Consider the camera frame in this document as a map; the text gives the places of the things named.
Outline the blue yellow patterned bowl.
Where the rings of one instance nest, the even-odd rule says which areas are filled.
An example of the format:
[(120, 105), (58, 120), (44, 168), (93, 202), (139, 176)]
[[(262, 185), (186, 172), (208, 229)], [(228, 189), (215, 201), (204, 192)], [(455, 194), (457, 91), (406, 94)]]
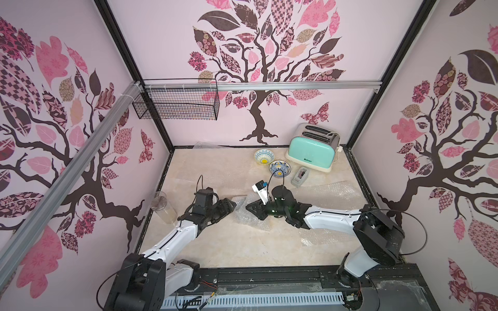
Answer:
[(290, 175), (292, 168), (286, 161), (276, 160), (270, 163), (269, 171), (274, 178), (285, 178)]

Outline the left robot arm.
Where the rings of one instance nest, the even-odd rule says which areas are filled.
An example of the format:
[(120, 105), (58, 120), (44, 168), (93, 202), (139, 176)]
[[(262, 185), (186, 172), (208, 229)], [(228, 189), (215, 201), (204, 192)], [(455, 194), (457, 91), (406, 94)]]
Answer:
[(177, 255), (209, 225), (220, 222), (236, 208), (228, 198), (191, 204), (178, 218), (178, 226), (157, 245), (125, 258), (115, 272), (113, 285), (101, 310), (160, 310), (173, 292), (194, 284), (198, 264), (188, 260), (173, 263)]

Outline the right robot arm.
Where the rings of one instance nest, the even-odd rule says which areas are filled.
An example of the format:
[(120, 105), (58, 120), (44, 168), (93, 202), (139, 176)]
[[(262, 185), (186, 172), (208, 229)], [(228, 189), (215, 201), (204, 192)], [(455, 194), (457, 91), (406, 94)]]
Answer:
[(272, 190), (273, 199), (258, 190), (260, 199), (246, 210), (259, 220), (282, 217), (297, 229), (327, 229), (354, 236), (360, 246), (343, 258), (337, 277), (360, 279), (376, 266), (394, 266), (405, 238), (403, 229), (379, 209), (365, 205), (362, 209), (334, 210), (298, 202), (283, 185)]

